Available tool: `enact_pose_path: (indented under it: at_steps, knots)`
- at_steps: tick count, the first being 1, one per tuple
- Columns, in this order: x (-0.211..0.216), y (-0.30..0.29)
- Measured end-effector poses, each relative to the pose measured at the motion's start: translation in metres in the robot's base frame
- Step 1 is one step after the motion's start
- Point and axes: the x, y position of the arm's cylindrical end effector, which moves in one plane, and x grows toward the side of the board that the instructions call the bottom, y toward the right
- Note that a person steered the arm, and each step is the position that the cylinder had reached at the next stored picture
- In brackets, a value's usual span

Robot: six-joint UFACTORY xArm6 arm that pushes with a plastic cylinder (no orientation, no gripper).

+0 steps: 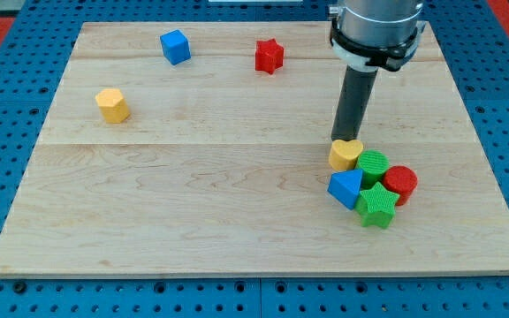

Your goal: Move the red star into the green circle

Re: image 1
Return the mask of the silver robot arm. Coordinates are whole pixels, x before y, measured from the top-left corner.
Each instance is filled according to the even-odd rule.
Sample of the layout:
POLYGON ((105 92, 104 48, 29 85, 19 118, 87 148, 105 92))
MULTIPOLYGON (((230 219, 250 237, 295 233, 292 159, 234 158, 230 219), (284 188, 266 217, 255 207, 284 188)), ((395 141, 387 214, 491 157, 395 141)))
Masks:
POLYGON ((330 45, 357 72, 398 71, 419 46, 422 0, 338 0, 329 6, 330 45))

